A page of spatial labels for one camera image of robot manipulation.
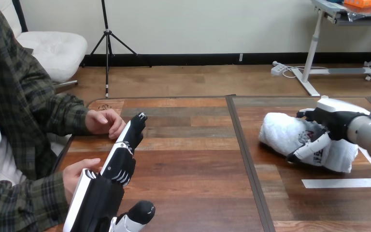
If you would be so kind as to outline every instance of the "desk frame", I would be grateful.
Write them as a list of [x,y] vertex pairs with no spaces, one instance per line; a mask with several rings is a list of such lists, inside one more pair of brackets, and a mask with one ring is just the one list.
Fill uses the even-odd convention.
[[310,74],[366,74],[371,76],[371,68],[370,67],[363,67],[363,68],[339,68],[339,69],[313,69],[312,62],[314,60],[316,48],[319,41],[319,34],[321,32],[321,25],[322,19],[326,18],[328,21],[344,26],[371,26],[371,21],[360,21],[354,23],[341,23],[343,20],[340,20],[341,14],[340,12],[332,12],[331,14],[327,13],[325,10],[322,9],[320,6],[315,6],[315,10],[318,11],[318,21],[316,23],[316,28],[314,32],[314,36],[312,37],[311,46],[309,48],[308,57],[306,59],[306,64],[303,73],[299,69],[292,69],[293,74],[299,80],[299,82],[303,85],[306,91],[311,96],[320,96],[318,91],[312,86],[309,82],[309,75]]

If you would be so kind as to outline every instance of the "shirt sleeve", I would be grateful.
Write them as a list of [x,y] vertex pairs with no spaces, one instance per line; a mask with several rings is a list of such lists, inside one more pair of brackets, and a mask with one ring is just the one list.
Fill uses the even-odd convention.
[[[16,46],[24,52],[19,44]],[[42,130],[60,136],[90,134],[85,123],[89,110],[84,107],[83,101],[70,94],[55,94],[47,72],[30,54],[24,55],[29,56],[30,62],[24,64],[27,65],[27,70],[20,84],[29,103],[29,109]]]
[[11,59],[28,107],[41,130],[60,136],[87,135],[85,118],[88,109],[83,101],[70,94],[56,94],[50,76],[37,59],[15,39],[9,23],[0,11],[0,34],[5,35],[7,59]]
[[44,231],[65,221],[62,172],[12,186],[0,181],[0,231]]

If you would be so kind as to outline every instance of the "white cushion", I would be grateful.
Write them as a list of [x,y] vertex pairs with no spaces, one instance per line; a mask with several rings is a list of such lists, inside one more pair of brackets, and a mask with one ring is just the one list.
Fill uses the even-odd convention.
[[0,0],[0,11],[5,16],[9,26],[11,26],[15,37],[18,37],[22,33],[22,27],[20,26],[19,18],[12,0]]
[[39,61],[55,82],[69,80],[77,71],[87,49],[80,35],[57,31],[29,31],[16,38]]

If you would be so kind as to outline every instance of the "white tape line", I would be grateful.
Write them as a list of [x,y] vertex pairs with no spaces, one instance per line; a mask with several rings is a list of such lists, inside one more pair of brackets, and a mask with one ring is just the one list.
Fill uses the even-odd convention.
[[[359,147],[360,152],[371,163],[371,157],[367,150]],[[371,188],[371,178],[362,179],[325,179],[325,180],[302,180],[307,189],[330,189],[330,188]]]
[[327,179],[327,180],[302,180],[307,189],[332,189],[332,188],[371,188],[371,178],[364,179]]

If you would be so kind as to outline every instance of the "white towel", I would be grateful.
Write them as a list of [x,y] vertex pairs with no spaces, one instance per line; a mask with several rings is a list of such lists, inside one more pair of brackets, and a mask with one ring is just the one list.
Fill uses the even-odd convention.
[[[276,152],[287,156],[321,130],[321,126],[316,122],[308,122],[282,113],[268,113],[259,132],[259,140]],[[332,141],[302,162],[324,166],[336,172],[350,173],[356,155],[357,145],[342,139]]]

